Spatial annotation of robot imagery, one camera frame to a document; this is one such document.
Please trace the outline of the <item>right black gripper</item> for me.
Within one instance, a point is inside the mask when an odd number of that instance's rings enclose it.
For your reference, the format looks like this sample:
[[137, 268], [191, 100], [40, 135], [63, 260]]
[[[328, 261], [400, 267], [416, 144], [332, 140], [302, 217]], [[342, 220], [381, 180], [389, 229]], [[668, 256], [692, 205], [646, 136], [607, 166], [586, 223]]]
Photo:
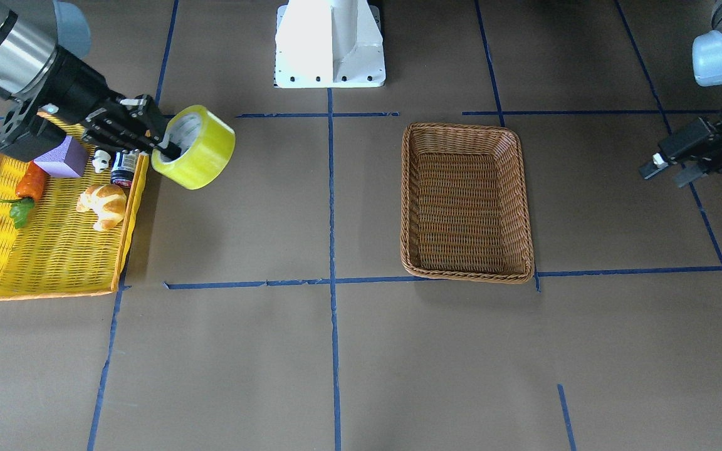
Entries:
[[111, 151], [138, 150], [179, 158], [181, 148], [164, 139], [164, 115], [151, 95], [129, 98], [113, 91], [103, 75], [65, 48], [55, 48], [48, 72], [48, 103], [55, 116], [85, 129], [84, 141]]

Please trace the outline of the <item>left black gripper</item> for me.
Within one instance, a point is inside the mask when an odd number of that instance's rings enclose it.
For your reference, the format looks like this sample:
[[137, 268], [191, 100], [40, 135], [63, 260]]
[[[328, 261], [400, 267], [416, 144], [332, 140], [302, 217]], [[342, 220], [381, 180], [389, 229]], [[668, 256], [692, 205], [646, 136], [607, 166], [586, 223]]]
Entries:
[[639, 175], [643, 180], [650, 180], [681, 162], [694, 162], [696, 165], [685, 166], [674, 177], [674, 183], [679, 188], [713, 172], [722, 174], [722, 109], [716, 122], [697, 117], [659, 141], [658, 147], [658, 154], [653, 154], [650, 160], [639, 166]]

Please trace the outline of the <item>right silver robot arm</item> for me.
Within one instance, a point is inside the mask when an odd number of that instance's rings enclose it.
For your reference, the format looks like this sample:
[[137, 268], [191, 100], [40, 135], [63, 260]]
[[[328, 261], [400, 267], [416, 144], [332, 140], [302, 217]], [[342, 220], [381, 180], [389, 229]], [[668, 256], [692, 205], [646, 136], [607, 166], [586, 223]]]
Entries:
[[150, 95], [130, 99], [84, 61], [88, 20], [64, 1], [0, 1], [0, 98], [11, 110], [0, 126], [0, 154], [31, 162], [63, 142], [48, 120], [83, 127], [83, 142], [110, 152], [160, 152], [175, 159], [168, 120]]

